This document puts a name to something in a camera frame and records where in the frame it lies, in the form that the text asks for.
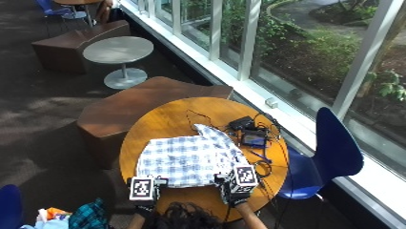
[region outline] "round wooden table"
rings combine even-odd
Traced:
[[[135,164],[149,140],[154,138],[175,137],[182,135],[198,135],[190,128],[190,123],[198,123],[208,126],[210,124],[223,130],[224,126],[236,118],[243,116],[254,117],[256,111],[246,105],[223,98],[194,97],[185,98],[157,107],[147,112],[131,126],[121,146],[119,166],[123,181],[135,176]],[[258,115],[255,124],[259,122],[270,126],[270,121]],[[255,163],[260,158],[251,154],[248,150],[262,153],[260,149],[251,149],[240,146],[244,157],[250,163]],[[259,210],[268,202],[270,198],[276,195],[286,176],[286,146],[284,141],[272,138],[270,147],[266,149],[267,158],[271,159],[271,175],[264,178],[266,192],[259,186],[247,199],[254,211]],[[214,186],[193,188],[165,188],[161,190],[161,198],[157,201],[157,211],[163,213],[173,201],[194,202],[203,209],[211,211],[212,215],[223,219],[228,206],[222,202],[218,188]],[[230,209],[228,221],[240,219],[234,209]]]

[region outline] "bag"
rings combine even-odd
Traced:
[[[125,19],[125,13],[119,8],[110,9],[110,15],[107,22],[119,21]]]
[[[103,203],[101,198],[82,205],[67,219],[67,229],[107,228]]]

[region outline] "electronic device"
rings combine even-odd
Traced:
[[[240,130],[240,144],[252,148],[263,149],[266,147],[268,130],[256,128],[255,130]]]
[[[282,129],[282,125],[279,124],[276,118],[274,118],[268,113],[263,113],[262,114],[272,123],[272,125],[276,127],[278,129],[278,139],[280,138],[280,129]]]
[[[256,187],[256,174],[252,165],[236,165],[228,174],[214,175],[220,197],[226,204],[230,199],[247,198]]]
[[[235,119],[234,121],[231,121],[228,123],[228,126],[234,131],[238,131],[238,130],[242,130],[242,129],[254,128],[255,127],[255,122],[248,116],[244,116],[244,117],[240,117],[240,118]]]
[[[153,205],[159,198],[159,188],[167,187],[167,179],[161,177],[133,177],[129,186],[129,200],[135,205]]]

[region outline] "plaid cloth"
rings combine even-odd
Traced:
[[[106,229],[107,223],[101,198],[82,205],[67,219],[69,229]]]
[[[183,188],[214,183],[214,174],[248,164],[224,133],[194,124],[199,135],[151,139],[139,155],[137,177],[165,177],[167,186]]]

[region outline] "window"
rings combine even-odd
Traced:
[[[346,115],[367,153],[406,178],[406,6],[392,21]]]
[[[244,19],[244,1],[224,0],[220,21],[219,59],[238,69]]]
[[[282,2],[260,6],[250,77],[314,116],[332,105],[376,4]]]
[[[181,33],[204,50],[208,47],[208,20],[210,20],[208,0],[181,0]]]
[[[167,26],[173,26],[173,1],[171,0],[155,0],[154,1],[154,16],[158,18]]]

